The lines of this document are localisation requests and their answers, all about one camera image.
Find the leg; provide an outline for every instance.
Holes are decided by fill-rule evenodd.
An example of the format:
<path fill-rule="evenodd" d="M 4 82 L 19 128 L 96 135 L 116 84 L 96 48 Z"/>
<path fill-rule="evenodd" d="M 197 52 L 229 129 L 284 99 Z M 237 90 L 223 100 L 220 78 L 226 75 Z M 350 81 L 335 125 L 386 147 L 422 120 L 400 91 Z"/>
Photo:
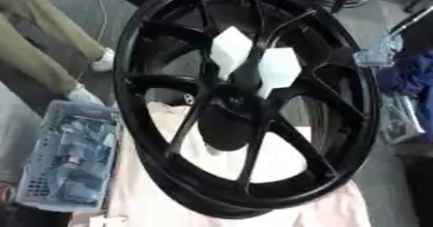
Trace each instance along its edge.
<path fill-rule="evenodd" d="M 76 87 L 76 80 L 65 69 L 27 42 L 1 14 L 0 34 L 0 61 L 11 64 L 62 96 Z"/>
<path fill-rule="evenodd" d="M 104 47 L 47 0 L 0 0 L 0 10 L 19 14 L 53 37 L 74 45 L 87 58 L 99 59 Z"/>

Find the concrete floor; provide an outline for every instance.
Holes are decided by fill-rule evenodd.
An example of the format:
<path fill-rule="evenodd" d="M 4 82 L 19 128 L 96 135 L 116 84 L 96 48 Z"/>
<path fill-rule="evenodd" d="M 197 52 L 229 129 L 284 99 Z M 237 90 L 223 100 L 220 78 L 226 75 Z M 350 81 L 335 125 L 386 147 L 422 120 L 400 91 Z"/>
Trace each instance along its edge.
<path fill-rule="evenodd" d="M 102 25 L 101 10 L 97 0 L 51 0 L 94 37 Z M 117 39 L 135 8 L 122 0 L 102 0 L 107 7 L 107 28 L 101 42 L 115 47 Z M 345 10 L 337 17 L 353 34 L 361 47 L 374 45 L 388 28 L 404 17 L 393 0 L 373 0 L 367 5 Z M 84 72 L 81 81 L 96 95 L 110 101 L 111 78 L 109 73 L 97 74 L 87 70 L 88 62 L 76 51 L 59 44 L 41 31 L 29 28 L 25 22 L 18 29 L 31 38 L 37 38 L 44 50 L 51 54 L 74 76 Z M 0 78 L 36 112 L 43 114 L 47 104 L 59 99 L 26 75 L 0 64 Z M 392 156 L 381 140 L 361 171 L 355 177 L 369 208 L 373 227 L 416 227 L 418 221 L 412 209 L 401 162 Z"/>

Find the black alloy wheel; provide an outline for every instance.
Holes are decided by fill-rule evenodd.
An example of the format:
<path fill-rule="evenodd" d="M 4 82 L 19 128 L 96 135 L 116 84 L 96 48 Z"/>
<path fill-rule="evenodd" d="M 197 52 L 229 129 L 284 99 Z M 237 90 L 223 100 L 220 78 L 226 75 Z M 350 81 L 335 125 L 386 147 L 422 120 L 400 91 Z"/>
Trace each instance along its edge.
<path fill-rule="evenodd" d="M 241 67 L 230 80 L 221 81 L 210 51 L 213 38 L 230 26 L 254 41 L 245 62 L 253 66 Z M 257 64 L 263 50 L 287 46 L 296 50 L 302 74 L 291 87 L 260 99 L 255 90 L 260 84 Z M 298 0 L 151 0 L 133 15 L 120 39 L 114 72 L 116 98 L 144 168 L 164 193 L 205 215 L 253 217 L 333 192 L 366 160 L 378 129 L 379 93 L 371 71 L 358 68 L 352 59 L 358 49 L 329 13 L 307 8 Z M 161 73 L 161 68 L 191 51 L 201 56 L 197 75 Z M 245 80 L 245 76 L 255 79 Z M 145 96 L 154 89 L 176 90 L 195 98 L 171 141 L 164 139 L 147 106 Z M 308 104 L 313 113 L 310 119 L 318 128 L 312 142 L 280 114 L 296 97 L 320 102 Z M 233 106 L 227 99 L 240 99 L 242 104 Z M 246 137 L 234 137 L 238 140 L 229 147 L 216 145 L 233 151 L 248 144 L 237 180 L 210 174 L 179 153 L 192 126 L 209 118 L 212 111 L 228 113 L 242 120 L 242 127 L 247 125 Z M 305 157 L 303 173 L 278 182 L 250 181 L 267 132 L 280 136 Z M 319 150 L 318 144 L 327 149 Z"/>

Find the shoe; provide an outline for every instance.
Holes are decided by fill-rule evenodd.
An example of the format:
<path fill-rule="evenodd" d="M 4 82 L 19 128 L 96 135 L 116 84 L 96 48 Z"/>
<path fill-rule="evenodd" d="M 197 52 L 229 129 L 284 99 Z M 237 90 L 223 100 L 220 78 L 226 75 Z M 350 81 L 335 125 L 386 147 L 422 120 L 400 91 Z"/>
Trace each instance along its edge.
<path fill-rule="evenodd" d="M 82 103 L 94 103 L 94 104 L 104 106 L 103 102 L 100 99 L 98 99 L 95 95 L 90 93 L 88 90 L 86 90 L 86 88 L 82 84 L 77 84 L 75 89 L 73 89 L 66 96 L 66 98 L 69 99 L 70 101 L 82 102 Z"/>
<path fill-rule="evenodd" d="M 107 47 L 102 57 L 92 63 L 92 69 L 96 72 L 112 71 L 114 65 L 114 51 Z"/>

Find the plastic crate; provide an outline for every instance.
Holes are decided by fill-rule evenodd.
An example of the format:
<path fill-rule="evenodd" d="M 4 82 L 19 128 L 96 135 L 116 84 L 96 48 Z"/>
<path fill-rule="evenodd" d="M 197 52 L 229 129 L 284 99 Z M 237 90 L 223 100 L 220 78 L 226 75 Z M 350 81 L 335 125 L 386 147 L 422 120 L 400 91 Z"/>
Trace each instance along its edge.
<path fill-rule="evenodd" d="M 110 149 L 106 163 L 106 175 L 102 175 L 101 199 L 98 204 L 88 205 L 73 202 L 63 202 L 48 197 L 49 187 L 47 174 L 56 166 L 55 159 L 60 146 L 61 134 L 55 134 L 64 118 L 84 117 L 106 120 L 116 123 L 116 145 L 121 132 L 121 117 L 116 109 L 98 106 L 95 104 L 74 103 L 56 100 L 52 102 L 44 116 L 41 134 L 29 162 L 24 168 L 18 187 L 15 201 L 18 204 L 52 212 L 95 212 L 101 208 L 107 185 L 110 179 L 111 168 L 116 152 L 116 145 Z"/>

